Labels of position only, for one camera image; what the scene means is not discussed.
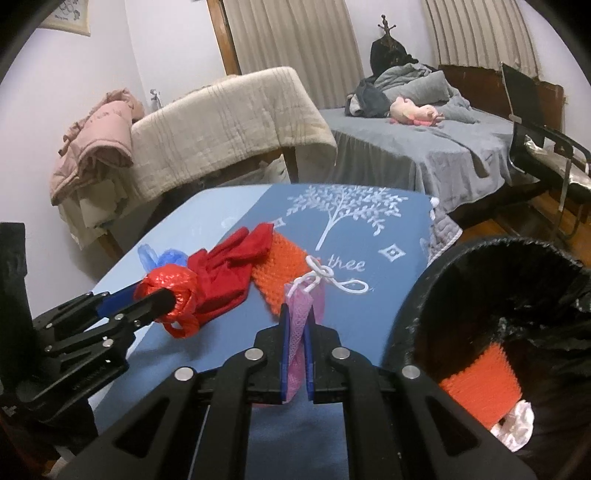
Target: white string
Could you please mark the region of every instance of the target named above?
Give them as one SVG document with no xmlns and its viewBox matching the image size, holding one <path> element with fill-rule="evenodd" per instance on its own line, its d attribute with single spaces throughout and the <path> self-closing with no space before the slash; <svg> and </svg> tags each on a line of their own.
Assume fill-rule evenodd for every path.
<svg viewBox="0 0 591 480">
<path fill-rule="evenodd" d="M 311 280 L 312 278 L 314 279 L 314 281 L 312 283 L 310 283 L 307 287 L 304 288 L 304 291 L 306 293 L 309 293 L 312 290 L 314 290 L 314 288 L 316 288 L 322 280 L 324 280 L 328 283 L 332 283 L 339 290 L 342 290 L 344 292 L 351 293 L 354 295 L 361 295 L 363 293 L 367 293 L 367 291 L 369 290 L 369 285 L 367 285 L 367 283 L 365 283 L 364 281 L 361 281 L 361 280 L 357 280 L 356 278 L 352 278 L 351 280 L 342 281 L 342 282 L 336 281 L 335 271 L 326 265 L 321 265 L 320 262 L 318 261 L 318 259 L 312 257 L 312 255 L 308 255 L 306 257 L 306 263 L 311 268 L 311 271 L 294 280 L 293 285 L 291 286 L 289 292 L 287 293 L 287 298 L 290 298 L 294 294 L 294 292 L 296 291 L 296 288 L 301 283 L 304 283 L 307 280 Z M 358 289 L 358 288 L 345 287 L 345 285 L 354 285 L 354 284 L 361 285 L 362 288 Z"/>
</svg>

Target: black trash bin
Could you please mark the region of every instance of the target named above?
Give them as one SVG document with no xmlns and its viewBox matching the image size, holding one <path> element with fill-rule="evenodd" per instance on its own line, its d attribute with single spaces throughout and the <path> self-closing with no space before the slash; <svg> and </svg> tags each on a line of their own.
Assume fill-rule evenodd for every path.
<svg viewBox="0 0 591 480">
<path fill-rule="evenodd" d="M 535 414 L 516 455 L 540 480 L 589 480 L 590 278 L 580 261 L 532 239 L 454 247 L 411 290 L 382 366 L 416 364 L 440 382 L 501 343 Z"/>
</svg>

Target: framed picture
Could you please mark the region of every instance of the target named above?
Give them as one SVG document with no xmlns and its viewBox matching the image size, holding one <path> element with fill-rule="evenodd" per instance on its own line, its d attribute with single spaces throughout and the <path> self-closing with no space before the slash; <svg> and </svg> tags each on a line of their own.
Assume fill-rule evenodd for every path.
<svg viewBox="0 0 591 480">
<path fill-rule="evenodd" d="M 65 32 L 78 33 L 90 37 L 88 22 L 88 0 L 65 0 L 60 3 L 40 28 L 51 28 Z"/>
</svg>

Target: white wall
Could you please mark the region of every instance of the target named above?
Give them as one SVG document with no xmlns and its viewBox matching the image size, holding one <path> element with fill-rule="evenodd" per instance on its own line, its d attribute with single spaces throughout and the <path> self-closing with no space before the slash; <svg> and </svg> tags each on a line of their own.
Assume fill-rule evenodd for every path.
<svg viewBox="0 0 591 480">
<path fill-rule="evenodd" d="M 392 35 L 412 56 L 435 62 L 422 0 L 345 1 L 367 76 L 371 44 L 382 36 L 382 14 L 397 25 Z M 125 0 L 125 6 L 147 97 L 155 88 L 170 103 L 225 75 L 205 0 Z"/>
<path fill-rule="evenodd" d="M 170 103 L 226 74 L 205 0 L 125 0 L 125 7 L 148 98 L 157 89 Z"/>
<path fill-rule="evenodd" d="M 525 0 L 518 0 L 540 61 L 540 79 L 564 87 L 564 133 L 591 148 L 591 85 L 554 28 Z"/>
<path fill-rule="evenodd" d="M 361 63 L 366 76 L 372 74 L 369 65 L 371 44 L 382 37 L 382 14 L 390 26 L 396 25 L 391 35 L 406 51 L 421 63 L 434 65 L 435 55 L 431 46 L 423 0 L 345 0 L 353 31 L 357 38 Z"/>
<path fill-rule="evenodd" d="M 90 37 L 37 30 L 0 85 L 0 220 L 25 223 L 33 315 L 90 290 L 112 264 L 97 245 L 80 252 L 50 204 L 63 134 L 109 90 L 145 102 L 124 0 L 91 1 L 90 27 Z"/>
</svg>

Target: wooden door frame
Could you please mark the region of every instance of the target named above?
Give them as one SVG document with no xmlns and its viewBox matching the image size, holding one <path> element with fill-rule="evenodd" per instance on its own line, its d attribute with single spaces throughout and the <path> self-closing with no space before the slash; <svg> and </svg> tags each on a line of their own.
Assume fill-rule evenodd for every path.
<svg viewBox="0 0 591 480">
<path fill-rule="evenodd" d="M 216 34 L 217 46 L 222 55 L 226 75 L 242 74 L 230 24 L 228 23 L 228 16 L 223 6 L 223 0 L 207 0 L 207 7 L 209 8 L 209 15 L 212 18 L 213 30 Z"/>
</svg>

